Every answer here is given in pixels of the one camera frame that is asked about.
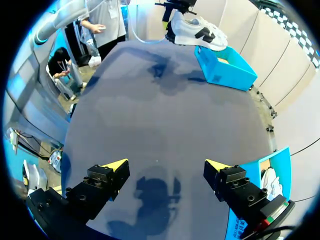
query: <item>black pants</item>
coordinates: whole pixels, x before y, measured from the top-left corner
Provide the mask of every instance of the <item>black pants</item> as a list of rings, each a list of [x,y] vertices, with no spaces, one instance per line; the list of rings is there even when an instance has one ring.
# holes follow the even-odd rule
[[[103,59],[105,59],[105,57],[117,45],[117,43],[124,42],[125,40],[126,40],[126,36],[123,35],[123,36],[120,36],[120,37],[118,37],[117,39],[115,39],[115,40],[113,40],[111,42],[106,43],[105,45],[102,45],[102,46],[98,47],[98,51],[99,51],[99,54],[100,54],[100,57],[101,57],[101,61]]]

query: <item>lanyard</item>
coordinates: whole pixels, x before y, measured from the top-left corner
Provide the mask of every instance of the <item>lanyard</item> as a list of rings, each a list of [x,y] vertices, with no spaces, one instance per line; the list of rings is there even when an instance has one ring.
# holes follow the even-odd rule
[[[64,61],[62,61],[62,66],[60,65],[60,63],[58,63],[59,64],[59,67],[62,69],[62,71],[67,71],[67,68],[66,68],[66,66],[65,66],[65,64],[64,64]]]
[[[59,67],[63,70],[63,71],[67,71],[67,68],[66,68],[66,66],[65,66],[65,64],[64,64],[64,61],[62,61],[62,66],[60,65],[60,63],[58,63],[58,65],[59,65]]]

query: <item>gray table surface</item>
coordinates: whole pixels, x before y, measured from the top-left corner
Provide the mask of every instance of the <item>gray table surface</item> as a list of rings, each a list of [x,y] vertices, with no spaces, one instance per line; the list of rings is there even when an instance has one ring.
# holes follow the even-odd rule
[[[240,165],[270,153],[250,94],[206,83],[194,47],[127,41],[75,109],[62,189],[128,158],[131,176],[89,227],[124,240],[223,240],[229,207],[203,178],[205,159]]]

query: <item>sneaker sole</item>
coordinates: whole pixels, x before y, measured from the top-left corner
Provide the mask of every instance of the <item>sneaker sole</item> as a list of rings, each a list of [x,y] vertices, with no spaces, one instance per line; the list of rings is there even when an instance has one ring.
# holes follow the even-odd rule
[[[168,24],[168,32],[165,35],[165,38],[172,42],[173,44],[180,45],[180,46],[202,46],[208,49],[211,49],[212,51],[222,51],[227,48],[227,46],[216,46],[213,44],[210,44],[206,41],[203,41],[198,38],[192,38],[188,36],[177,36],[174,34],[172,28],[171,28],[171,22]]]

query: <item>person's hand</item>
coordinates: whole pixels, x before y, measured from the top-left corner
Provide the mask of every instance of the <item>person's hand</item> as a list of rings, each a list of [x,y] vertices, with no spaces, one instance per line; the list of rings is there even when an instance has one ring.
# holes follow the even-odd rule
[[[62,71],[60,74],[61,74],[62,77],[65,77],[65,76],[68,75],[69,72],[70,71]]]
[[[102,33],[104,30],[101,28],[106,28],[105,25],[102,24],[92,24],[90,27],[90,30],[94,33],[94,34],[100,34]]]

